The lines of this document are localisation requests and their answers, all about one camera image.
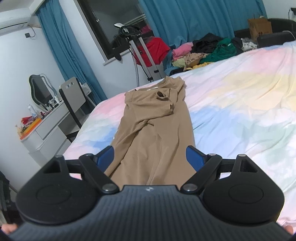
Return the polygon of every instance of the curtain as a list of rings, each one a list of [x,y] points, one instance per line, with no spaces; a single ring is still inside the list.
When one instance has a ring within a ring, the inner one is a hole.
[[[98,104],[107,97],[82,52],[59,0],[46,0],[37,11],[45,38],[65,79],[76,77],[92,90],[90,97]]]
[[[207,33],[234,37],[234,31],[248,28],[248,18],[266,16],[262,0],[139,0],[156,37],[177,48]],[[168,75],[176,69],[172,55],[163,61]]]

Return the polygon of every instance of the ribbed gray panel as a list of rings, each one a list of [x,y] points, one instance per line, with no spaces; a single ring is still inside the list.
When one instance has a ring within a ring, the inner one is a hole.
[[[25,223],[15,241],[270,241],[290,235],[276,223],[232,226],[213,217],[199,198],[175,186],[125,186],[104,196],[94,210],[71,224],[44,227]]]

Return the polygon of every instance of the mattress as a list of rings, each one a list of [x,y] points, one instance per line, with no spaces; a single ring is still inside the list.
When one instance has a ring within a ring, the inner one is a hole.
[[[176,76],[186,84],[196,147],[223,158],[247,154],[285,194],[278,223],[296,230],[296,41]],[[124,98],[119,94],[94,109],[65,152],[66,159],[96,154],[110,145]]]

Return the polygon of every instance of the air conditioner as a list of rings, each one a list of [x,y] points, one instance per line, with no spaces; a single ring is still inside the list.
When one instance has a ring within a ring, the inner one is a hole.
[[[30,18],[27,8],[0,12],[0,35],[27,27]]]

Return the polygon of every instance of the white chair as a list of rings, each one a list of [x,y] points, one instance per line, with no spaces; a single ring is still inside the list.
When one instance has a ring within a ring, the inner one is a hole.
[[[79,84],[79,81],[72,77],[71,79],[67,80],[60,86],[59,93],[64,100],[71,116],[73,117],[76,125],[73,128],[67,130],[66,133],[67,139],[72,142],[72,139],[75,138],[82,127],[83,123],[87,120],[88,115],[83,115],[82,117],[78,118],[75,114],[80,107],[87,102],[86,96]]]

